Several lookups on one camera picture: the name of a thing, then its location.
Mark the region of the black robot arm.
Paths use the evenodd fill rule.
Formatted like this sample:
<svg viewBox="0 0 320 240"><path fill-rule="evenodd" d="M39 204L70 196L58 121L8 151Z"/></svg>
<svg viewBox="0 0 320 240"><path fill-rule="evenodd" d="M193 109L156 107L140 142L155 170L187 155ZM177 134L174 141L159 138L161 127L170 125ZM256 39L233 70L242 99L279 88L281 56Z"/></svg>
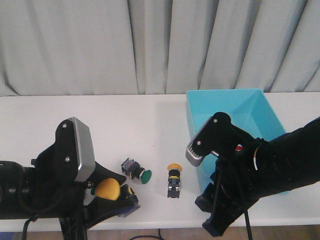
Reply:
<svg viewBox="0 0 320 240"><path fill-rule="evenodd" d="M139 209L123 175L93 163L93 171L76 180L76 155L62 157L53 148L23 167L0 163L2 220L58 218L64 232L87 230L113 216L126 217Z"/></svg>
<svg viewBox="0 0 320 240"><path fill-rule="evenodd" d="M229 115L214 114L187 147L190 162L199 166L216 156L212 182L195 203L210 217L202 224L220 237L259 199L312 185L320 180L320 120L273 140L254 138L235 126Z"/></svg>

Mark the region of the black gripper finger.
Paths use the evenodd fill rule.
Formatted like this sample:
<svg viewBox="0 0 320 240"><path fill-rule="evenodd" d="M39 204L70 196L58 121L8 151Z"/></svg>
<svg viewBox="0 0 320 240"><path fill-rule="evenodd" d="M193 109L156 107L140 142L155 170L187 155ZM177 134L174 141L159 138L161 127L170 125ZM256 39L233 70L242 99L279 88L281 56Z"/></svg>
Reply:
<svg viewBox="0 0 320 240"><path fill-rule="evenodd" d="M136 210L137 197L135 195L118 200L109 200L97 196L89 205L84 207L85 228L88 230L114 216L125 218Z"/></svg>
<svg viewBox="0 0 320 240"><path fill-rule="evenodd" d="M125 176L111 171L98 162L95 162L95 169L92 173L92 182L93 187L96 190L120 190L121 185L125 181Z"/></svg>
<svg viewBox="0 0 320 240"><path fill-rule="evenodd" d="M241 215L248 216L248 210L218 208L211 216L202 223L202 227L212 236L221 237L226 229Z"/></svg>
<svg viewBox="0 0 320 240"><path fill-rule="evenodd" d="M195 204L197 207L202 211L206 213L212 213L214 212L214 200L215 200L215 194L212 192L205 193L203 192L201 195L199 195L196 200Z"/></svg>

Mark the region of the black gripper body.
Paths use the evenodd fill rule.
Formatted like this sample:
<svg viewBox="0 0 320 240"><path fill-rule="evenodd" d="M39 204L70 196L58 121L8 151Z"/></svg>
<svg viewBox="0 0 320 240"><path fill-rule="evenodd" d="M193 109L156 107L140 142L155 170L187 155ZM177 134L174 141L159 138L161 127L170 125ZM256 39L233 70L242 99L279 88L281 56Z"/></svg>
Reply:
<svg viewBox="0 0 320 240"><path fill-rule="evenodd" d="M30 196L23 200L24 218L60 218L70 225L83 225L85 189L92 174L84 182L59 183L54 170L54 145L42 151L32 165Z"/></svg>
<svg viewBox="0 0 320 240"><path fill-rule="evenodd" d="M233 154L227 157L217 157L213 182L208 184L204 193L215 194L214 212L218 208L244 209L245 224L250 224L248 210L257 201L257 197L250 197L253 190L252 173L254 169L254 152L264 140L254 139L248 145L238 145Z"/></svg>

